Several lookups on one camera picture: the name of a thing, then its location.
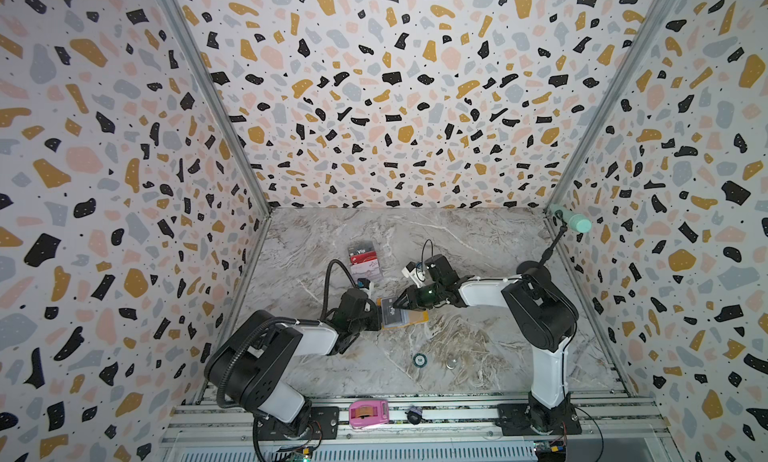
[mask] vented metal panel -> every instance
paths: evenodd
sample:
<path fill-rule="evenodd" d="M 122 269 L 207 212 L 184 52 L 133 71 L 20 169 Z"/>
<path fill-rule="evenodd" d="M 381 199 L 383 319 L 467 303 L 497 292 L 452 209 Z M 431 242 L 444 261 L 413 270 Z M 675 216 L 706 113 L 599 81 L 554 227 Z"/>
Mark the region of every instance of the vented metal panel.
<path fill-rule="evenodd" d="M 422 462 L 536 461 L 532 442 L 457 442 L 446 444 L 323 444 L 312 456 L 317 462 L 376 462 L 420 460 Z M 277 461 L 285 454 L 263 448 L 264 458 Z M 254 462 L 252 448 L 187 448 L 179 462 Z"/>

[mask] terrazzo patterned wall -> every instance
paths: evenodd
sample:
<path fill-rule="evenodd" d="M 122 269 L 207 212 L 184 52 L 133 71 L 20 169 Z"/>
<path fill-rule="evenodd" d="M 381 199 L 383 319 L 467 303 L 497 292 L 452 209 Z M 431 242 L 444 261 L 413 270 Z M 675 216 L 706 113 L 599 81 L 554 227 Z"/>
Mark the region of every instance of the terrazzo patterned wall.
<path fill-rule="evenodd" d="M 177 0 L 272 206 L 538 206 L 652 0 Z"/>
<path fill-rule="evenodd" d="M 684 458 L 768 455 L 768 0 L 678 0 L 566 201 L 571 262 Z"/>
<path fill-rule="evenodd" d="M 0 460 L 152 460 L 255 246 L 251 194 L 154 0 L 0 20 Z"/>

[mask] marble tabletop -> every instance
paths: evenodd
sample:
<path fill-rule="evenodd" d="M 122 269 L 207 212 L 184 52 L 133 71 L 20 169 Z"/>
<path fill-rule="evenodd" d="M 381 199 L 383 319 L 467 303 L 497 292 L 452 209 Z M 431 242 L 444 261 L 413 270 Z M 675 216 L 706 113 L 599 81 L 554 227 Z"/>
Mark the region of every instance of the marble tabletop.
<path fill-rule="evenodd" d="M 513 275 L 520 262 L 538 260 L 551 241 L 542 215 L 526 208 L 278 208 L 238 324 L 260 309 L 318 318 L 328 262 L 348 262 L 347 246 L 361 240 L 374 242 L 383 269 L 372 298 L 398 295 L 409 284 L 401 269 L 420 260 L 428 238 L 459 275 L 496 278 Z M 569 347 L 570 389 L 623 390 L 557 253 L 547 267 L 581 314 Z M 348 287 L 335 268 L 331 308 Z M 427 356 L 427 366 L 414 365 L 417 353 Z M 424 324 L 365 332 L 344 355 L 295 357 L 283 380 L 317 397 L 527 392 L 532 376 L 531 345 L 507 308 L 445 306 L 431 310 Z"/>

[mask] metal corner post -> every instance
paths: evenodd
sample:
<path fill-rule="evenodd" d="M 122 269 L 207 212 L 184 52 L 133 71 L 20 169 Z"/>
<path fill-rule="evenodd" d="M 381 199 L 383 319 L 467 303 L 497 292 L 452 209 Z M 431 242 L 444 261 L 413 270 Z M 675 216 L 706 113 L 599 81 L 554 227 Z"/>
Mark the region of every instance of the metal corner post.
<path fill-rule="evenodd" d="M 631 82 L 632 75 L 644 60 L 648 49 L 653 45 L 659 28 L 671 12 L 675 2 L 677 0 L 654 0 L 651 2 L 645 22 L 640 25 L 638 35 L 634 38 L 627 56 L 608 85 L 608 90 L 605 91 L 605 95 L 598 105 L 594 118 L 584 131 L 584 135 L 576 146 L 576 150 L 571 154 L 571 159 L 568 161 L 565 170 L 563 170 L 557 187 L 554 188 L 552 195 L 547 200 L 547 206 L 552 203 L 562 203 L 564 200 L 565 194 L 571 187 L 571 182 L 576 178 L 579 169 L 581 169 L 584 160 L 587 158 L 587 154 L 589 154 L 592 147 L 594 147 L 595 141 L 600 137 L 602 127 L 608 121 L 610 113 L 616 107 L 616 102 L 618 102 L 621 94 Z"/>
<path fill-rule="evenodd" d="M 203 64 L 203 59 L 201 58 L 200 51 L 197 49 L 197 45 L 194 42 L 192 33 L 190 32 L 187 24 L 184 22 L 184 16 L 181 13 L 181 8 L 179 8 L 176 0 L 156 1 L 158 2 L 160 9 L 163 11 L 163 15 L 165 15 L 165 19 L 168 22 L 171 31 L 176 37 L 176 41 L 181 48 L 182 54 L 184 54 L 184 58 L 189 64 L 192 76 L 197 80 L 197 83 L 200 86 L 200 90 L 203 93 L 203 97 L 205 97 L 206 102 L 208 102 L 208 107 L 210 108 L 211 113 L 214 115 L 216 123 L 218 123 L 219 127 L 221 128 L 226 142 L 229 144 L 230 151 L 235 158 L 237 166 L 243 173 L 243 178 L 248 184 L 248 189 L 250 189 L 250 193 L 253 196 L 256 207 L 258 207 L 259 211 L 262 212 L 264 218 L 268 218 L 270 215 L 270 207 L 266 203 L 264 192 L 261 190 L 259 181 L 254 175 L 254 170 L 250 167 L 248 157 L 245 155 L 243 147 L 238 143 L 238 140 L 240 139 L 235 132 L 235 128 L 232 126 L 232 122 L 230 122 L 230 118 L 226 113 L 226 109 L 224 108 L 224 104 L 222 103 L 221 98 L 219 98 L 218 92 L 216 92 L 216 89 L 214 88 L 214 84 L 211 82 L 210 75 L 205 69 L 205 64 Z"/>

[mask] pink tape dispenser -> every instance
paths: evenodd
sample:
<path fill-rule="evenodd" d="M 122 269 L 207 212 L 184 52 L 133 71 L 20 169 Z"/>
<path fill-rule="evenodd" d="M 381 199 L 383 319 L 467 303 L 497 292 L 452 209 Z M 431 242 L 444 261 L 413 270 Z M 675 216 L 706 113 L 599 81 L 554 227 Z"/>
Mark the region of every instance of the pink tape dispenser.
<path fill-rule="evenodd" d="M 386 400 L 358 400 L 350 405 L 350 426 L 362 429 L 389 423 L 389 404 Z"/>

